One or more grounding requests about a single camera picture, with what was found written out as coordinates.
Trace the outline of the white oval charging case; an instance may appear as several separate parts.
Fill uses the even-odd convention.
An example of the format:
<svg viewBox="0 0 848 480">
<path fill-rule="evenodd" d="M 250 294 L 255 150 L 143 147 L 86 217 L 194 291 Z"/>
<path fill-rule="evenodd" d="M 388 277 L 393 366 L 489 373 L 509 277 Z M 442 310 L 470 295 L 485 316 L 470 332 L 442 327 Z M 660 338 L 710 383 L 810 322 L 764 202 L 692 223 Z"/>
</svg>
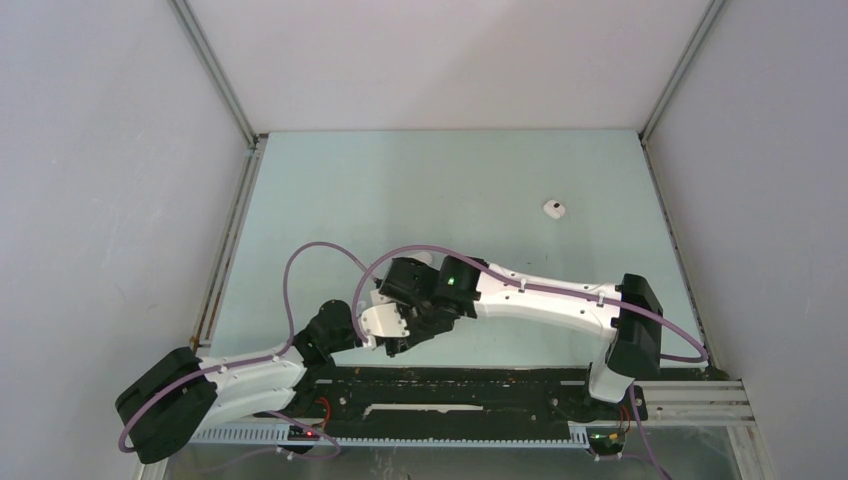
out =
<svg viewBox="0 0 848 480">
<path fill-rule="evenodd" d="M 418 260 L 422 263 L 430 264 L 433 261 L 433 256 L 431 253 L 426 251 L 415 252 L 410 255 L 410 258 Z"/>
</svg>

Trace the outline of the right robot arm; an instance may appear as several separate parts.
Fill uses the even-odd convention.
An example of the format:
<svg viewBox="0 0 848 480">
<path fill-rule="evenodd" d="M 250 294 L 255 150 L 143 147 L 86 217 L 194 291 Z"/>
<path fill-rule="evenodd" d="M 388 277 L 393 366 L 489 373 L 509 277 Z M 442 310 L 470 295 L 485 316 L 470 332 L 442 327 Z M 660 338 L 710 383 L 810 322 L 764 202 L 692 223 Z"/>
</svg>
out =
<svg viewBox="0 0 848 480">
<path fill-rule="evenodd" d="M 449 332 L 460 318 L 535 321 L 588 334 L 602 345 L 581 392 L 585 411 L 606 418 L 631 383 L 661 374 L 663 312 L 647 279 L 586 284 L 527 276 L 479 258 L 443 258 L 437 268 L 415 258 L 391 260 L 358 317 L 368 347 L 394 356 Z"/>
</svg>

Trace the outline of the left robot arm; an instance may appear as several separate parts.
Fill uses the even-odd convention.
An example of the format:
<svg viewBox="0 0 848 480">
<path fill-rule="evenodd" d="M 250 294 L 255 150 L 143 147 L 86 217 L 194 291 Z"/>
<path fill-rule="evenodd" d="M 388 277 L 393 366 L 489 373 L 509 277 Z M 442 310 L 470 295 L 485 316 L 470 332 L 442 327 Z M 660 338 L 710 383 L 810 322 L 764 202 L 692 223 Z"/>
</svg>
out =
<svg viewBox="0 0 848 480">
<path fill-rule="evenodd" d="M 350 306 L 330 300 L 281 346 L 230 357 L 176 348 L 117 397 L 124 424 L 119 448 L 152 464 L 177 453 L 196 433 L 243 417 L 313 416 L 328 404 L 316 392 L 318 373 L 334 353 L 359 344 Z"/>
</svg>

